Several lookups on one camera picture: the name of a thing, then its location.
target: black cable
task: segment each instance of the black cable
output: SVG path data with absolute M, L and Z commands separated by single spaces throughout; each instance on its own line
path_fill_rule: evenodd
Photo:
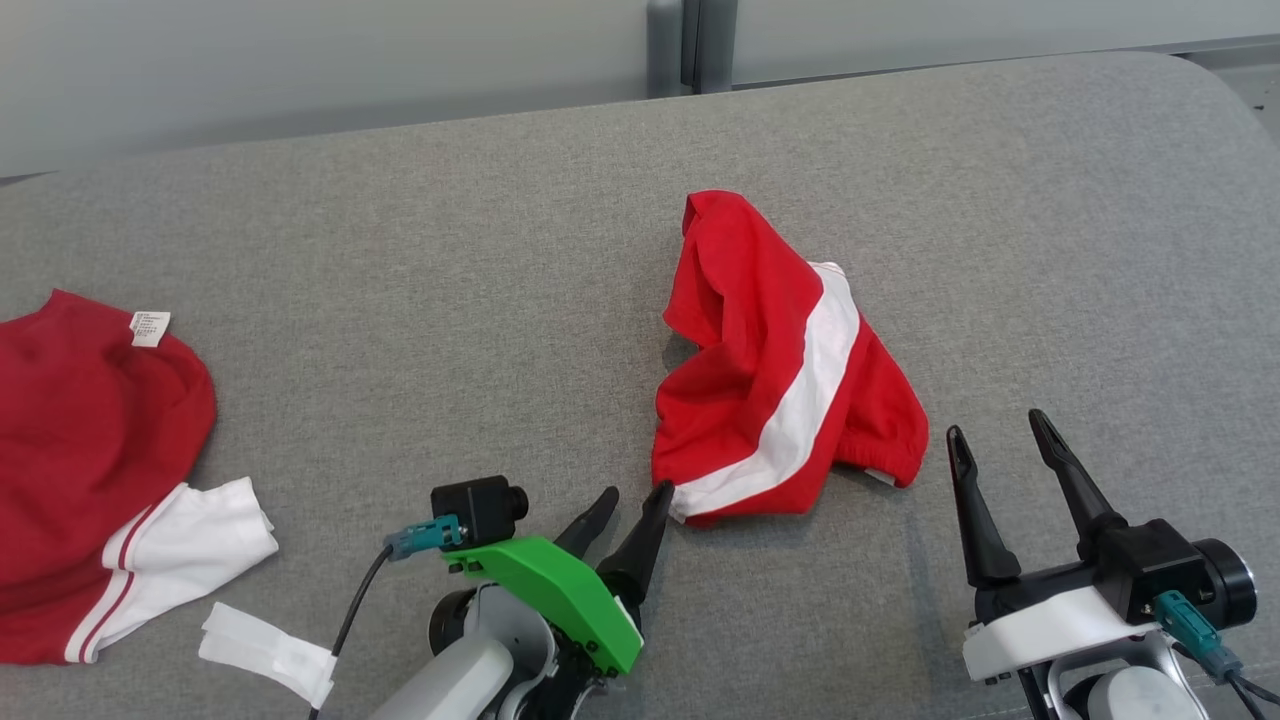
M 1274 693 L 1274 692 L 1271 692 L 1271 691 L 1268 691 L 1268 689 L 1258 685 L 1253 680 L 1251 680 L 1248 678 L 1240 678 L 1240 684 L 1244 685 L 1244 689 L 1247 689 L 1251 693 L 1258 696 L 1260 698 L 1262 698 L 1262 700 L 1265 700 L 1267 702 L 1275 703 L 1275 705 L 1280 705 L 1280 694 L 1276 694 L 1276 693 Z
M 1244 685 L 1240 684 L 1239 673 L 1235 670 L 1228 673 L 1226 682 L 1231 683 L 1231 687 L 1235 689 L 1235 694 L 1240 696 L 1240 702 L 1244 703 L 1244 707 L 1249 711 L 1249 715 L 1253 716 L 1253 720 L 1267 720 L 1267 716 L 1262 714 L 1262 708 L 1258 707 L 1258 703 L 1253 700 L 1253 696 L 1251 696 L 1248 691 L 1244 689 Z
M 369 592 L 369 585 L 374 582 L 374 575 L 378 570 L 387 562 L 387 559 L 392 556 L 392 546 L 387 546 L 381 552 L 378 553 L 378 559 L 374 564 L 369 566 L 369 571 L 365 573 L 365 579 L 360 582 L 360 587 L 356 588 L 356 597 L 351 598 L 351 606 L 347 607 L 347 616 L 342 620 L 342 628 L 338 628 L 338 638 L 333 641 L 333 650 L 329 655 L 338 657 L 342 652 L 342 646 L 347 644 L 347 633 L 351 632 L 351 624 L 356 620 L 356 611 L 360 610 L 360 603 L 365 600 L 365 593 Z M 311 712 L 307 715 L 307 720 L 317 720 L 320 717 L 320 708 L 312 707 Z

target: gray couch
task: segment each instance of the gray couch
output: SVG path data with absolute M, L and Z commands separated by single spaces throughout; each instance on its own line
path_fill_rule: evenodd
M 1030 406 L 1117 509 L 1252 562 L 1258 619 L 1228 639 L 1277 684 L 1280 152 L 1204 70 L 1097 54 L 210 147 L 0 190 L 0 315 L 52 287 L 172 310 L 218 389 L 192 483 L 252 475 L 280 541 L 97 665 L 0 667 L 0 716 L 303 717 L 283 687 L 198 660 L 201 621 L 216 598 L 330 643 L 383 533 L 429 516 L 435 484 L 506 473 L 530 496 L 521 532 L 544 534 L 617 484 L 630 525 L 654 389 L 691 352 L 659 316 L 684 197 L 708 187 L 849 270 L 933 442 L 906 491 L 837 469 L 806 516 L 673 525 L 639 669 L 582 717 L 1028 717 L 1016 683 L 972 683 L 960 657 L 972 591 L 942 436 L 965 428 L 1023 566 L 1065 562 Z M 333 717 L 429 660 L 431 609 L 463 584 L 430 557 L 379 577 Z M 1221 688 L 1202 697 L 1243 716 Z

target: white sleeve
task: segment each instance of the white sleeve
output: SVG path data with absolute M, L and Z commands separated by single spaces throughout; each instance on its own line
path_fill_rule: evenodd
M 147 620 L 204 597 L 275 553 L 274 528 L 248 478 L 200 492 L 186 483 L 115 533 L 102 562 L 127 575 L 106 612 L 82 635 L 83 657 Z

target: white label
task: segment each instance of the white label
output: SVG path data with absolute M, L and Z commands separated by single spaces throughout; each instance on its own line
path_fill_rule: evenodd
M 631 614 L 627 612 L 627 606 L 622 605 L 622 598 L 618 596 L 613 596 L 613 602 L 618 603 L 618 610 L 622 611 L 622 616 L 627 619 L 627 623 L 631 624 L 631 629 L 635 630 L 636 637 L 640 638 L 640 647 L 644 647 L 644 635 L 640 634 L 640 628 L 636 628 L 636 621 L 632 620 Z
M 338 659 L 265 620 L 215 602 L 200 629 L 205 630 L 205 637 L 196 655 L 205 660 L 270 678 L 316 708 L 333 689 Z
M 165 328 L 169 327 L 169 313 L 140 311 L 133 314 L 129 329 L 133 331 L 133 347 L 159 347 Z

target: clothing label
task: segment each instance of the clothing label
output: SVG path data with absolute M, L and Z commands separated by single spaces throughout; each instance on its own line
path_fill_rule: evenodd
M 160 338 L 169 327 L 170 313 L 142 310 L 133 314 L 129 329 L 133 331 L 133 347 L 160 347 Z

